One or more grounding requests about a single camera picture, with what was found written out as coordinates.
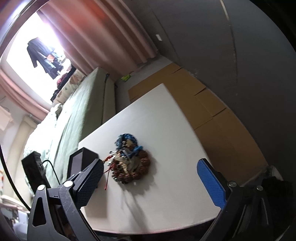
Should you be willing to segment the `yellow green floor item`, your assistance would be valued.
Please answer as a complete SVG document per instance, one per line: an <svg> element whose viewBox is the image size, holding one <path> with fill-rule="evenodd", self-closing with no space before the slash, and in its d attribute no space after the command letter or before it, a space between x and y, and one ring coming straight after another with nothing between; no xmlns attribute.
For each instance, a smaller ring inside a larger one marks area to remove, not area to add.
<svg viewBox="0 0 296 241"><path fill-rule="evenodd" d="M126 81L128 81L130 78L131 78L131 75L130 75L130 74L127 74L127 75L121 77L120 80L123 81L123 82L126 82Z"/></svg>

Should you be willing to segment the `green covered bed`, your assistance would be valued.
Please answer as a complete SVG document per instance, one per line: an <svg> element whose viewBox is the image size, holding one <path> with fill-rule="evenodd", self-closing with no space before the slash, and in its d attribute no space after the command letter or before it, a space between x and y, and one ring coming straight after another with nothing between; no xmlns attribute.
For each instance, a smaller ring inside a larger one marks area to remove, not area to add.
<svg viewBox="0 0 296 241"><path fill-rule="evenodd" d="M86 76L62 105L53 107L29 136L23 155L33 151L46 164L46 178L52 187L67 179L70 155L81 140L116 114L114 81L97 67Z"/></svg>

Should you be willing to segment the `dark grey wardrobe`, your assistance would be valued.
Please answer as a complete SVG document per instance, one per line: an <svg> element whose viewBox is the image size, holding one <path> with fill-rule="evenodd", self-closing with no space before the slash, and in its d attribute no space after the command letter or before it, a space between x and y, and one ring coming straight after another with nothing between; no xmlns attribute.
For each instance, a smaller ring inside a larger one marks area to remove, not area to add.
<svg viewBox="0 0 296 241"><path fill-rule="evenodd" d="M160 52L209 87L247 127L267 161L291 175L295 51L275 23L250 1L127 5Z"/></svg>

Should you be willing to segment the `dark hanging clothes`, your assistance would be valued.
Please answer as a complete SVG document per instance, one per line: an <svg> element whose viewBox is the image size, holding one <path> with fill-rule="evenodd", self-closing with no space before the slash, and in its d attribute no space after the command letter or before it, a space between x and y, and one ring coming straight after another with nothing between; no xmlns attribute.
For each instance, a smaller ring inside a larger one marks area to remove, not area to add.
<svg viewBox="0 0 296 241"><path fill-rule="evenodd" d="M45 45L39 38L32 39L28 42L27 52L34 68L37 67L37 63L39 62L45 73L52 79L55 79L59 75L58 72L63 69L55 49Z"/></svg>

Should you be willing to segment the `pink curtain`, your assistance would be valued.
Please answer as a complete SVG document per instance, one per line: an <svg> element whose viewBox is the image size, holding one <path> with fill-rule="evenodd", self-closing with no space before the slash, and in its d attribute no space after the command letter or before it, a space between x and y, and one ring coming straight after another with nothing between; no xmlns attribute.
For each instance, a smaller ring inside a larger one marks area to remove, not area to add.
<svg viewBox="0 0 296 241"><path fill-rule="evenodd" d="M85 74L102 67L113 78L156 56L156 47L123 1L1 1L1 51L38 14L66 56Z"/></svg>

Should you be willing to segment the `black jewelry box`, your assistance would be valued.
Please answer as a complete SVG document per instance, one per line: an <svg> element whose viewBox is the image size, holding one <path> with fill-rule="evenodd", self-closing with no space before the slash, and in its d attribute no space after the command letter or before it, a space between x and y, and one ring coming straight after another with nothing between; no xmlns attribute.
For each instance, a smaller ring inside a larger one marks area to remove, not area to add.
<svg viewBox="0 0 296 241"><path fill-rule="evenodd" d="M74 182L76 177L72 178L72 176L76 176L77 173L83 172L95 159L99 160L96 166L100 168L99 173L102 174L104 170L103 162L99 159L97 153L87 148L81 148L71 154L68 163L67 179Z"/></svg>

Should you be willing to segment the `flattened cardboard sheet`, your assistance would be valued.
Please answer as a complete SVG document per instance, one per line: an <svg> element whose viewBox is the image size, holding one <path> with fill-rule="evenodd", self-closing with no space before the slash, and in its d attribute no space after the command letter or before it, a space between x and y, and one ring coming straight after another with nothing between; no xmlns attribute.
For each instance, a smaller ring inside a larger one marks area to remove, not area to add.
<svg viewBox="0 0 296 241"><path fill-rule="evenodd" d="M171 63L128 90L131 102L164 84L204 147L212 166L228 181L246 184L267 167L246 127L210 89Z"/></svg>

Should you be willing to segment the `clothes pile on sill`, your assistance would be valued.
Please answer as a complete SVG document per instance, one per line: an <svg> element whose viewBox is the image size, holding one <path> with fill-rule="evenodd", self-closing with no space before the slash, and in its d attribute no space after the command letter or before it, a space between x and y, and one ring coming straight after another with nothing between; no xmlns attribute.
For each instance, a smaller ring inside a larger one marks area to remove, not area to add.
<svg viewBox="0 0 296 241"><path fill-rule="evenodd" d="M64 103L80 82L79 71L71 65L71 69L58 79L57 89L54 91L50 101L54 102L57 99L59 102Z"/></svg>

